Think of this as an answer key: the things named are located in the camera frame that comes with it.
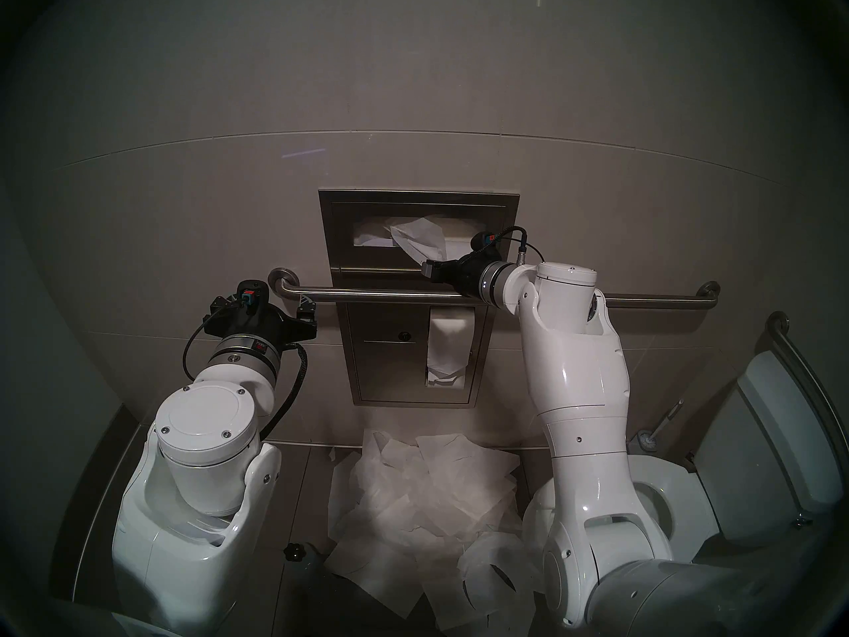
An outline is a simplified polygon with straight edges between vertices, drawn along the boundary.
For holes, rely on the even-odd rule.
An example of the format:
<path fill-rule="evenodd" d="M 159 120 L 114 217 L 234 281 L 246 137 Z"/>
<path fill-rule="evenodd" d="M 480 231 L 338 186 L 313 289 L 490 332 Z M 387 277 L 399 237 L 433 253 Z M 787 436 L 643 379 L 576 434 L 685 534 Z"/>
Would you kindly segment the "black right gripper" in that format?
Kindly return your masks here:
<path fill-rule="evenodd" d="M 494 252 L 470 252 L 457 260 L 423 261 L 423 276 L 450 285 L 458 294 L 481 294 L 481 278 L 494 262 Z"/>

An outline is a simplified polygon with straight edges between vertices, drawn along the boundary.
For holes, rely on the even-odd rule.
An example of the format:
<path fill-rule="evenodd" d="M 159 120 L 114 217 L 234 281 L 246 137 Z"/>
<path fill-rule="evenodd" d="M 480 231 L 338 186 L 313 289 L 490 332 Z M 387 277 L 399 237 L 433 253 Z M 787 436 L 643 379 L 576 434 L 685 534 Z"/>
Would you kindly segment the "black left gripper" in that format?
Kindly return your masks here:
<path fill-rule="evenodd" d="M 308 296 L 299 296 L 296 317 L 315 318 L 317 304 Z M 206 335 L 227 338 L 251 335 L 269 343 L 300 343 L 317 336 L 317 324 L 292 318 L 272 304 L 256 306 L 249 314 L 236 296 L 217 296 L 210 304 L 210 315 L 202 325 Z"/>

